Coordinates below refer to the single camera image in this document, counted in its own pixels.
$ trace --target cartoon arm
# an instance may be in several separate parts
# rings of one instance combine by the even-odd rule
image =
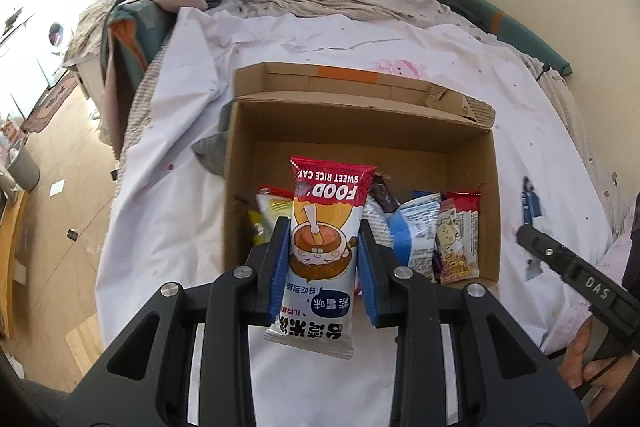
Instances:
[[[320,234],[320,227],[318,227],[318,222],[316,221],[316,206],[314,204],[305,205],[305,214],[306,219],[309,220],[311,236],[314,238],[314,242],[316,245],[322,245],[322,243],[324,243],[324,239]]]

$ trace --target human hand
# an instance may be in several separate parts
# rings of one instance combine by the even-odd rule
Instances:
[[[595,360],[582,366],[582,358],[584,352],[589,345],[591,336],[591,321],[593,317],[588,318],[580,327],[575,335],[574,341],[569,344],[566,349],[564,360],[562,361],[558,371],[571,389],[579,387],[583,382],[595,377],[614,359]],[[593,385],[602,387],[602,390],[593,401],[588,410],[589,421],[596,418],[597,415],[607,406],[615,394],[619,391],[622,384],[633,370],[638,355],[630,353],[622,357],[616,365],[611,367],[604,375],[593,382]]]

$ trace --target blue gripper pad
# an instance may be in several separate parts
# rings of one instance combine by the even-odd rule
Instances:
[[[373,326],[377,326],[379,324],[378,291],[373,279],[369,249],[367,242],[364,240],[362,227],[358,232],[358,281],[360,282],[367,317],[369,317]]]
[[[276,235],[276,231],[280,230],[278,225],[281,221],[286,221],[286,230],[280,234],[280,248],[278,249],[278,256],[271,274],[271,291],[268,310],[271,324],[276,321],[280,313],[282,298],[284,297],[284,288],[287,284],[287,274],[289,273],[289,241],[291,234],[289,232],[289,219],[287,219],[287,217],[278,218],[274,228],[274,235]]]

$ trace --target brown hair of cartoon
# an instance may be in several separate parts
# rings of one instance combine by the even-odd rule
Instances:
[[[343,273],[351,262],[351,249],[349,254],[340,256],[336,261],[326,264],[304,264],[301,263],[295,255],[289,255],[289,267],[293,273],[302,279],[316,281],[321,279],[333,279]]]

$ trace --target wooden floor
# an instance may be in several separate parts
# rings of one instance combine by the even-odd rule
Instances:
[[[27,378],[62,391],[78,384],[101,349],[94,286],[115,160],[87,114],[76,87],[47,128],[28,140],[41,175],[22,216],[16,254],[27,267],[27,284],[14,284],[15,338],[2,341]],[[62,179],[62,192],[50,197],[50,186]],[[66,237],[68,229],[78,231],[77,241]]]

